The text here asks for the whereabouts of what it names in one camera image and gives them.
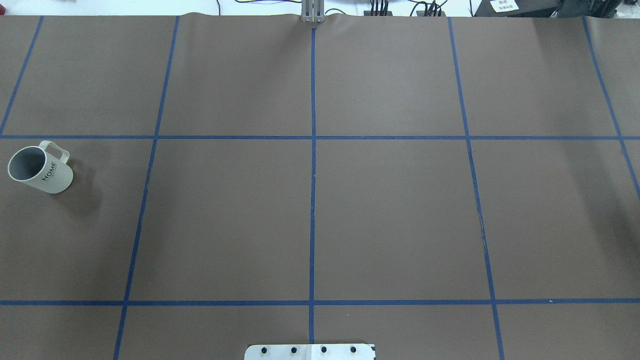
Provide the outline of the white HOME mug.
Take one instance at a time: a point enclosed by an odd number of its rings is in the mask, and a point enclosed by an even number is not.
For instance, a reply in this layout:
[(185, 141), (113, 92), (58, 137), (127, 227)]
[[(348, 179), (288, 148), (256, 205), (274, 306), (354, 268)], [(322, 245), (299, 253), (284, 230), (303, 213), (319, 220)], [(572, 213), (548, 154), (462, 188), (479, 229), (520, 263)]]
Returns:
[(26, 146), (14, 153), (7, 173), (15, 182), (48, 194), (66, 191), (73, 182), (73, 169), (67, 164), (70, 152), (55, 142), (43, 140), (37, 146)]

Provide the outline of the black box device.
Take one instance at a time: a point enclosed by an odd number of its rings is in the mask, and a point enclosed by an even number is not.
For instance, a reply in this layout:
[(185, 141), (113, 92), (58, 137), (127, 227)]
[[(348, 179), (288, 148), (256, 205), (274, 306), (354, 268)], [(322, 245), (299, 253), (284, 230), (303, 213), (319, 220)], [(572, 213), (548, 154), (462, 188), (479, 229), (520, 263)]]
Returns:
[(473, 10), (475, 18), (550, 18), (557, 0), (482, 0)]

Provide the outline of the white pedestal base column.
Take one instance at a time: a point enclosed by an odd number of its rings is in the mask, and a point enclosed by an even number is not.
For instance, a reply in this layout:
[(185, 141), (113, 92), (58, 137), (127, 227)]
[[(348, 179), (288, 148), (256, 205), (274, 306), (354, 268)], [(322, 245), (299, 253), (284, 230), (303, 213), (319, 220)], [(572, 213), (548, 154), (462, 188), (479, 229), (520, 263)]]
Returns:
[(375, 360), (374, 344), (254, 344), (245, 350), (245, 360)]

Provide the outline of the brown paper table mat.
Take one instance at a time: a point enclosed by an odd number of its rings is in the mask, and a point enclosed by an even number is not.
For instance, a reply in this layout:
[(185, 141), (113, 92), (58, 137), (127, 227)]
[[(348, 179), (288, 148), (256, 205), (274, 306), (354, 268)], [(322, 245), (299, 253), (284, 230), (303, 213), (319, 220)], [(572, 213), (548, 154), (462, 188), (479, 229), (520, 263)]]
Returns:
[(637, 360), (639, 20), (3, 16), (1, 358), (300, 343)]

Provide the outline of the aluminium extrusion post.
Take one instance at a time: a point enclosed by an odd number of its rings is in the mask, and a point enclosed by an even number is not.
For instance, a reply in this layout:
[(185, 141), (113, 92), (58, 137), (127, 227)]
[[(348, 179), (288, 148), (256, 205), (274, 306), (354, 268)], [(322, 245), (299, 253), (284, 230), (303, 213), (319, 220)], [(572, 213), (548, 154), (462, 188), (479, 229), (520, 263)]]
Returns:
[(301, 22), (304, 24), (323, 23), (325, 21), (324, 0), (301, 0)]

